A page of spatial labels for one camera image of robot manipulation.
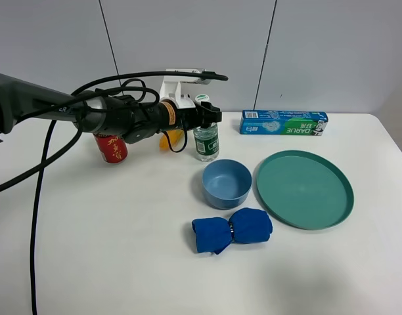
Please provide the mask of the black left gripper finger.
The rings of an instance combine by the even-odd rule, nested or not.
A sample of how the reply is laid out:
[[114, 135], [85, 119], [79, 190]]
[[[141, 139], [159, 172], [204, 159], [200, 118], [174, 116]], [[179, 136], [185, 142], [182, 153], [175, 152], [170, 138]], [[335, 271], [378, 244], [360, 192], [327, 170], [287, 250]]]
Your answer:
[[202, 121], [203, 122], [221, 122], [222, 112], [219, 108], [213, 106], [210, 102], [201, 102]]

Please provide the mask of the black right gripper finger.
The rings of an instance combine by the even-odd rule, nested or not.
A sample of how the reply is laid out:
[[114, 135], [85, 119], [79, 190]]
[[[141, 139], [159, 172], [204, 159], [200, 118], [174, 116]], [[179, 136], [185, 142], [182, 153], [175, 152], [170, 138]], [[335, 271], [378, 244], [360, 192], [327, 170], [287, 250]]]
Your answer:
[[216, 124], [216, 122], [211, 122], [211, 121], [204, 121], [204, 120], [200, 120], [197, 122], [197, 127], [198, 128], [210, 128], [211, 126], [214, 126]]

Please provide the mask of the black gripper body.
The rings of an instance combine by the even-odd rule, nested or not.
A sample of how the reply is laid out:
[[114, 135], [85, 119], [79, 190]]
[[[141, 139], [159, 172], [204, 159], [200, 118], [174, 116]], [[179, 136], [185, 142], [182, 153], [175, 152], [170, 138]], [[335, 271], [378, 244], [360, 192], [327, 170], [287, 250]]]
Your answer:
[[174, 129], [192, 130], [197, 128], [197, 122], [202, 120], [202, 108], [196, 104], [194, 108], [177, 109], [170, 101], [158, 103], [160, 114], [158, 132]]

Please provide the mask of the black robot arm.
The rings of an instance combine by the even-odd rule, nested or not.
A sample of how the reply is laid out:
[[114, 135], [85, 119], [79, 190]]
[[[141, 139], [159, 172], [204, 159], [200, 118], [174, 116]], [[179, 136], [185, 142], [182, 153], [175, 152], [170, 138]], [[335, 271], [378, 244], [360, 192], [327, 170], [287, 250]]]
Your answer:
[[66, 94], [0, 73], [0, 142], [30, 119], [69, 121], [84, 133], [119, 136], [128, 144], [163, 131], [208, 127], [221, 121], [219, 108], [194, 103], [181, 84], [227, 81], [197, 69], [137, 72], [94, 80]]

